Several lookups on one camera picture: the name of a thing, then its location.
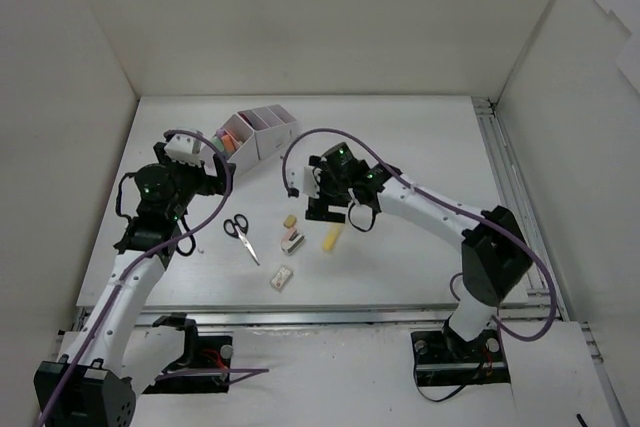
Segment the red gel pen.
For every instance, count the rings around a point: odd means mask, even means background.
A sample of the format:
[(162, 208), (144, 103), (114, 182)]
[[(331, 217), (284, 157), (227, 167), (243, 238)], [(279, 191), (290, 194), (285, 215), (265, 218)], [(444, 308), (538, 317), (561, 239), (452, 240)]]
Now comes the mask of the red gel pen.
[(253, 125), (253, 123), (251, 122), (251, 120), (243, 113), (243, 112), (238, 112), (238, 115), (252, 128), (255, 130), (255, 127)]

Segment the green highlighter marker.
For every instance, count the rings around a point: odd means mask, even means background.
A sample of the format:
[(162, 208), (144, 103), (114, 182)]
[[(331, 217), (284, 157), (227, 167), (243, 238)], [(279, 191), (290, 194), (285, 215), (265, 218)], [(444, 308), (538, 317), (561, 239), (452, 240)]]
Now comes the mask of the green highlighter marker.
[(219, 139), (216, 135), (214, 135), (214, 136), (212, 136), (212, 137), (211, 137), (211, 142), (212, 142), (214, 145), (216, 145), (218, 149), (221, 149), (221, 145), (222, 145), (222, 143), (221, 143), (220, 139)]

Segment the orange capped marker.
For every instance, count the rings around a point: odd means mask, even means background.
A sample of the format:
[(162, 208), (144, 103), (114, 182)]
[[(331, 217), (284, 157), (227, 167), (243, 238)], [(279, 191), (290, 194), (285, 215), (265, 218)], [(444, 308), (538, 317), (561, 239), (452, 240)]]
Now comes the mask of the orange capped marker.
[(236, 151), (236, 145), (234, 142), (233, 137), (224, 129), (218, 129), (216, 131), (216, 136), (220, 139), (220, 141), (222, 142), (222, 145), (224, 146), (225, 151), (231, 155)]

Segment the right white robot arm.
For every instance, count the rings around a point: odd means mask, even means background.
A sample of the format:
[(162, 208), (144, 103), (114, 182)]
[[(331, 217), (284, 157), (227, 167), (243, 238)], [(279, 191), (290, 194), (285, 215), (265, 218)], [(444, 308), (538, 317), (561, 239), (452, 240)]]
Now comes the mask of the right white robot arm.
[(454, 313), (443, 327), (445, 352), (464, 359), (474, 352), (478, 337), (507, 295), (532, 265), (514, 241), (523, 241), (514, 214), (503, 206), (491, 211), (473, 209), (472, 216), (444, 207), (451, 201), (432, 201), (395, 167), (369, 166), (339, 143), (322, 156), (311, 156), (302, 171), (301, 191), (308, 197), (309, 220), (344, 223), (346, 216), (331, 207), (365, 206), (372, 215), (387, 214), (407, 221), (456, 248), (461, 255), (463, 291)]

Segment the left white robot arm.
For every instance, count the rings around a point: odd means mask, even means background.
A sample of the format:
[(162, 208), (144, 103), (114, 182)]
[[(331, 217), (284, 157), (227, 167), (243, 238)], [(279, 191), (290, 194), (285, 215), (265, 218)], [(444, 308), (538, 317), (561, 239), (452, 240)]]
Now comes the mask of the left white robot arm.
[(39, 426), (128, 426), (140, 395), (171, 364), (191, 365), (200, 342), (194, 322), (168, 316), (152, 327), (149, 353), (125, 352), (141, 310), (178, 243), (194, 235), (181, 219), (196, 196), (229, 199), (235, 165), (199, 134), (173, 130), (154, 145), (156, 162), (132, 173), (140, 201), (128, 218), (108, 282), (83, 329), (34, 375)]

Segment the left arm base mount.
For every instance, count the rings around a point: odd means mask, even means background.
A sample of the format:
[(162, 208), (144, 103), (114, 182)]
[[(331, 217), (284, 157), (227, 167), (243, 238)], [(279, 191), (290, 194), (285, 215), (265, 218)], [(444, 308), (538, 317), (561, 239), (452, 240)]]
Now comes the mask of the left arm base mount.
[[(195, 354), (183, 366), (171, 364), (163, 373), (178, 370), (223, 369), (231, 367), (233, 337), (229, 334), (204, 335), (199, 338)], [(157, 381), (144, 390), (145, 395), (226, 394), (229, 374), (190, 376)]]

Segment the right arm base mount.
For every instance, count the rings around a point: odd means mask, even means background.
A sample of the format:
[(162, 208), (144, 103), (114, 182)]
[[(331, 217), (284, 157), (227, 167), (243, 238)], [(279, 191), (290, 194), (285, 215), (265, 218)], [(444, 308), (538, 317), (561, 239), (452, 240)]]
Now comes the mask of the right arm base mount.
[(510, 373), (498, 332), (485, 329), (470, 347), (452, 352), (441, 331), (410, 334), (414, 378), (421, 388), (509, 384)]

